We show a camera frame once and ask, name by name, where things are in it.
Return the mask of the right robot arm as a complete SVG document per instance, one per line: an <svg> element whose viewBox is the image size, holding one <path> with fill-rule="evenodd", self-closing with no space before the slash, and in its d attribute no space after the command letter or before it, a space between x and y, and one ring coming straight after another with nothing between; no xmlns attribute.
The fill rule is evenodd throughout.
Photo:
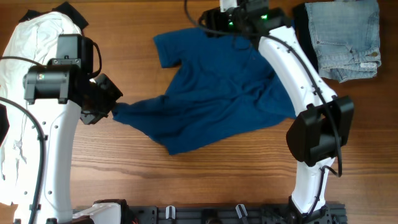
<svg viewBox="0 0 398 224"><path fill-rule="evenodd" d="M292 21L267 1L221 1L194 24L210 37L232 35L252 46L276 72L296 118L286 134L297 160L295 188L283 218L287 223L334 223L325 201L329 175L340 177L341 148L347 143L354 113L352 100L339 97L319 76L302 50Z"/></svg>

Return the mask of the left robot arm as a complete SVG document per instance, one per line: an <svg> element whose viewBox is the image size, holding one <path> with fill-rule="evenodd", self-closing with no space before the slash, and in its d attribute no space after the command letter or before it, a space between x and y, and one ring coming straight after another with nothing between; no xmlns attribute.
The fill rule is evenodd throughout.
<svg viewBox="0 0 398 224"><path fill-rule="evenodd" d="M99 47L80 34L62 34L46 65L31 67L23 79L25 110L34 132L25 146L39 145L37 174L22 186L14 223L71 223L70 171L79 121L95 124L122 97L101 71L93 70Z"/></svg>

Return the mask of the blue polo shirt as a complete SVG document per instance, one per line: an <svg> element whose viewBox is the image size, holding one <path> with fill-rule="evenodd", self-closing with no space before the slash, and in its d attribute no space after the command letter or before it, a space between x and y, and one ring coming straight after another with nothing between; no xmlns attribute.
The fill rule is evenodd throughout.
<svg viewBox="0 0 398 224"><path fill-rule="evenodd" d="M171 155L294 118L271 65L250 41L208 37L191 28L154 37L163 68L178 67L163 95L119 103L113 118L163 145Z"/></svg>

